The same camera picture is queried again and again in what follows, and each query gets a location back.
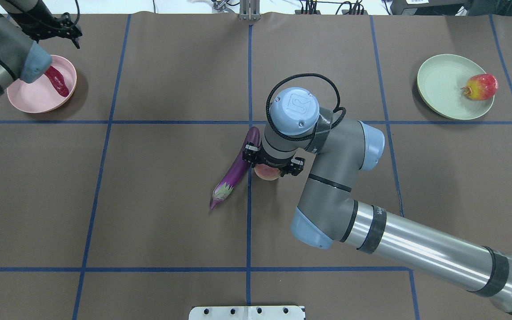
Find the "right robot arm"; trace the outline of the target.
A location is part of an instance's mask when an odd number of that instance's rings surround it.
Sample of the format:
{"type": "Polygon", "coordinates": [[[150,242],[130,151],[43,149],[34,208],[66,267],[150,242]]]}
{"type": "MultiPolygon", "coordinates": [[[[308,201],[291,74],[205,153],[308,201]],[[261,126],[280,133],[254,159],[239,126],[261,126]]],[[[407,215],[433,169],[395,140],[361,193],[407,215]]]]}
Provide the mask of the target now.
{"type": "MultiPolygon", "coordinates": [[[[359,201],[512,253],[512,124],[390,124],[393,151],[359,174],[359,201]]],[[[313,248],[290,223],[304,174],[252,178],[254,304],[300,304],[309,320],[512,320],[487,299],[335,242],[313,248]]]]}

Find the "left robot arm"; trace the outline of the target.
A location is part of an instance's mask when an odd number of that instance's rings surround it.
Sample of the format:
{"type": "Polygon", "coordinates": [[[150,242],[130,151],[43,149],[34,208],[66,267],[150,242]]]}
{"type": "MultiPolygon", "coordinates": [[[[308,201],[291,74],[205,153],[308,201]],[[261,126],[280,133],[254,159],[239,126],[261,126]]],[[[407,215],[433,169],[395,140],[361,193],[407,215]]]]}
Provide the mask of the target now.
{"type": "Polygon", "coordinates": [[[79,48],[80,15],[55,17],[42,0],[0,0],[8,20],[0,13],[0,97],[16,80],[33,83],[51,66],[51,55],[39,42],[70,39],[79,48]]]}

